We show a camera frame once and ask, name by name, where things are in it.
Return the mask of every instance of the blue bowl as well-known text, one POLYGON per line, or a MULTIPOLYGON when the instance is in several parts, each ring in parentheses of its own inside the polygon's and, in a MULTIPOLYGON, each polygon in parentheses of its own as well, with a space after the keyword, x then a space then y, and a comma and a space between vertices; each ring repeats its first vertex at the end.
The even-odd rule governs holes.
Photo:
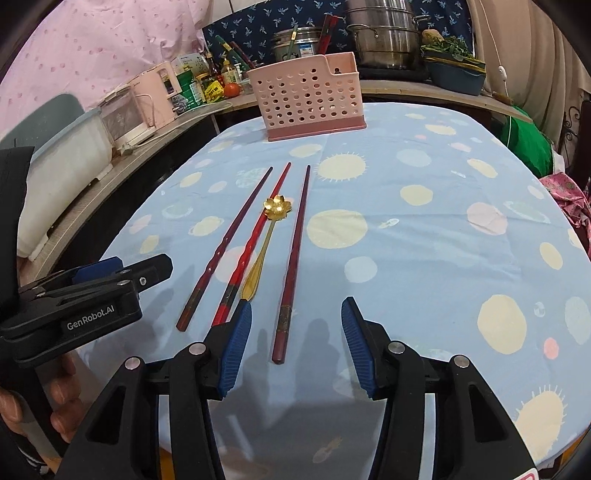
POLYGON ((474 72, 459 66, 426 60, 431 80, 435 85, 452 92, 480 95, 486 79, 485 73, 474 72))

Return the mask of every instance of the gold spoon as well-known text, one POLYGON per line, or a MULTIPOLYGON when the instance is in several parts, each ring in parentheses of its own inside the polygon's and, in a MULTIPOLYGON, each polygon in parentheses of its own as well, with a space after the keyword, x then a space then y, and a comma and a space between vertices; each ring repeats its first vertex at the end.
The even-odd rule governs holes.
POLYGON ((283 195, 275 195, 274 198, 267 199, 264 206, 264 213, 271 221, 271 224, 269 225, 269 230, 267 230, 267 235, 265 236, 261 251, 244 282, 244 286, 242 287, 241 298, 248 301, 254 298, 256 289, 258 288, 259 280, 261 279, 262 265, 265 261, 265 254, 267 253, 267 247, 269 246, 275 223, 279 220, 283 220, 287 217, 287 213, 291 211, 291 202, 285 200, 283 195))

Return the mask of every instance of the human hand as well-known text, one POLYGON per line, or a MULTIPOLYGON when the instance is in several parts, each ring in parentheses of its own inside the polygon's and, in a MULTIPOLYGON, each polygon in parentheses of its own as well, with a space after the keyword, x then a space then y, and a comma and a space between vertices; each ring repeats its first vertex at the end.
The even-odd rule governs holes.
MULTIPOLYGON (((62 374, 54 378, 50 384, 53 400, 59 408, 51 414, 51 424, 61 434, 64 441, 70 443, 85 415, 85 408, 80 400, 80 381, 76 376, 76 367, 72 357, 67 354, 61 357, 62 374)), ((20 422, 22 410, 17 399, 6 390, 0 388, 0 415, 13 432, 24 435, 20 422)))

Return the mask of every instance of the green cloth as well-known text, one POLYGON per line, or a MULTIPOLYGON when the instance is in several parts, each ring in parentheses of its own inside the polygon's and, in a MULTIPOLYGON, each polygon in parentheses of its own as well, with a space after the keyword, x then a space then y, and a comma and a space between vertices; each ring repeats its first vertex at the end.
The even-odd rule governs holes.
MULTIPOLYGON (((522 109, 513 107, 515 110, 523 113, 522 109)), ((553 173, 552 147, 550 142, 544 136, 535 124, 526 123, 522 120, 509 117, 511 122, 511 137, 509 139, 508 148, 517 158, 519 158, 524 165, 531 170, 537 177, 542 178, 553 173)), ((507 137, 509 136, 509 122, 506 122, 501 131, 499 140, 503 145, 507 145, 507 137)))

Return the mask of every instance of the pink utensil holder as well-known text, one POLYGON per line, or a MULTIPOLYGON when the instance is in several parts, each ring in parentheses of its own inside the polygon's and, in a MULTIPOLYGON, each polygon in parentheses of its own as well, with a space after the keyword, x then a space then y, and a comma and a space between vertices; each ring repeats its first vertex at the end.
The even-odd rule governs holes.
POLYGON ((352 52, 281 61, 248 77, 269 141, 367 127, 352 52))

